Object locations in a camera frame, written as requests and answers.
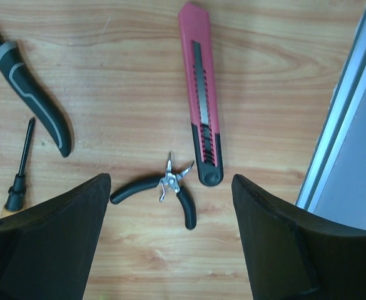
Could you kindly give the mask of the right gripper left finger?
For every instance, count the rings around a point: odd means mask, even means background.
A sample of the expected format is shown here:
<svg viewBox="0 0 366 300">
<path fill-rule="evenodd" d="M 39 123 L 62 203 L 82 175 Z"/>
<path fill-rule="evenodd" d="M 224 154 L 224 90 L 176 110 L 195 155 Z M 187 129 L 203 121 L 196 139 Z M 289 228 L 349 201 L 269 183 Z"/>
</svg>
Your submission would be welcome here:
<svg viewBox="0 0 366 300">
<path fill-rule="evenodd" d="M 101 173 L 0 219 L 0 299 L 82 299 L 109 202 Z"/>
</svg>

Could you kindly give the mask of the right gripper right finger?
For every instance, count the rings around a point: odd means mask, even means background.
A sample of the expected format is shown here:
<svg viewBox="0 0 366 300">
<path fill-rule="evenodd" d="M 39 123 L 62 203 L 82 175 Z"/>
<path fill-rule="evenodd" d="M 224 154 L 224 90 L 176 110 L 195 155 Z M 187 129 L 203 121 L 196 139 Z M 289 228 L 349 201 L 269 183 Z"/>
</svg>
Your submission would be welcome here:
<svg viewBox="0 0 366 300">
<path fill-rule="evenodd" d="M 231 191 L 254 299 L 366 299 L 366 230 L 314 215 L 240 174 Z"/>
</svg>

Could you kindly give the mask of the small black handled pliers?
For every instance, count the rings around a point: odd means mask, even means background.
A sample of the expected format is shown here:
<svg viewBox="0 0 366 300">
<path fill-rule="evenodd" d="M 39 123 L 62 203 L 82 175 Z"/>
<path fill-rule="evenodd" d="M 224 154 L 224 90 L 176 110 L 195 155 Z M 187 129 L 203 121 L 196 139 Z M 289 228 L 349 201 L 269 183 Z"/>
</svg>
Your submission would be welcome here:
<svg viewBox="0 0 366 300">
<path fill-rule="evenodd" d="M 194 161 L 192 161 L 188 167 L 182 171 L 174 172 L 172 153 L 170 151 L 166 160 L 164 173 L 154 173 L 141 176 L 122 185 L 110 194 L 110 203 L 119 204 L 134 194 L 160 186 L 161 192 L 159 202 L 162 203 L 165 200 L 167 191 L 174 191 L 183 209 L 185 227 L 188 230 L 193 230 L 197 225 L 195 201 L 189 190 L 180 184 L 180 181 L 192 170 L 193 165 Z"/>
</svg>

